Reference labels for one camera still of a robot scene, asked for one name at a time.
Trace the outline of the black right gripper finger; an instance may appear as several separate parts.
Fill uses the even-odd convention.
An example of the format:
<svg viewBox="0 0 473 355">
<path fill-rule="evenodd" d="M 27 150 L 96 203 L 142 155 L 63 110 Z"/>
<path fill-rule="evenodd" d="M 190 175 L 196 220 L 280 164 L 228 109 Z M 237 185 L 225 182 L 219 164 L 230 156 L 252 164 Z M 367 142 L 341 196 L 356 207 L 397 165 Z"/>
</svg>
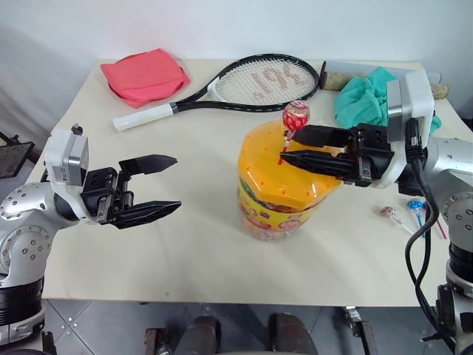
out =
<svg viewBox="0 0 473 355">
<path fill-rule="evenodd" d="M 340 129 L 331 126 L 307 125 L 296 131 L 293 140 L 305 146 L 337 148 L 345 147 L 352 138 L 348 129 Z"/>
<path fill-rule="evenodd" d="M 333 156 L 329 152 L 306 149 L 280 152 L 279 157 L 291 166 L 313 174 L 327 175 L 351 182 L 361 179 L 358 158 L 355 155 L 341 152 Z"/>
</svg>

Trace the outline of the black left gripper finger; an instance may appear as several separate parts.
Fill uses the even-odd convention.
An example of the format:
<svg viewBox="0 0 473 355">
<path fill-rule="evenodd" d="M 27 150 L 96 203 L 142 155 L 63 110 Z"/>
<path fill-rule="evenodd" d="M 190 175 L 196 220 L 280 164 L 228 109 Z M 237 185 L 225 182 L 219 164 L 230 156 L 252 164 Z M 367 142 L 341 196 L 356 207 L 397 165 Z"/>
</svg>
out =
<svg viewBox="0 0 473 355">
<path fill-rule="evenodd" d="M 164 218 L 181 207 L 180 201 L 150 201 L 114 212 L 110 223 L 118 229 L 141 226 Z"/>
<path fill-rule="evenodd" d="M 131 158 L 119 162 L 124 176 L 130 178 L 133 175 L 149 175 L 166 170 L 177 163 L 177 159 L 168 155 L 147 155 Z"/>
</svg>

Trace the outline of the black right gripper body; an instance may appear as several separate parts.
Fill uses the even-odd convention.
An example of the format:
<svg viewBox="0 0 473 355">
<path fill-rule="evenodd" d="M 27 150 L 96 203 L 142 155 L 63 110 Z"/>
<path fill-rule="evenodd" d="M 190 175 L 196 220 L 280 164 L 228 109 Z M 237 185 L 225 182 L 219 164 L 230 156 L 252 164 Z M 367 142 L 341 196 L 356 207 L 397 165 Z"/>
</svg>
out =
<svg viewBox="0 0 473 355">
<path fill-rule="evenodd" d="M 372 124 L 358 124 L 350 129 L 347 153 L 354 157 L 355 172 L 351 177 L 356 186 L 369 186 L 380 180 L 392 160 L 387 141 L 387 128 Z"/>
</svg>

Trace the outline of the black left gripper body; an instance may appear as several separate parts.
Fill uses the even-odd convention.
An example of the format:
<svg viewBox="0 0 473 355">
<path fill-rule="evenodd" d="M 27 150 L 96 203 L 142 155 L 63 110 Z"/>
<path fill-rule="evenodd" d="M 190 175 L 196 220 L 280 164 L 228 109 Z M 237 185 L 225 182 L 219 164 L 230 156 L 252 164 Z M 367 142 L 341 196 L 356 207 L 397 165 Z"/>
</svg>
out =
<svg viewBox="0 0 473 355">
<path fill-rule="evenodd" d="M 81 197 L 97 223 L 115 222 L 119 213 L 132 207 L 134 194 L 128 190 L 130 180 L 127 173 L 112 167 L 87 172 Z"/>
</svg>

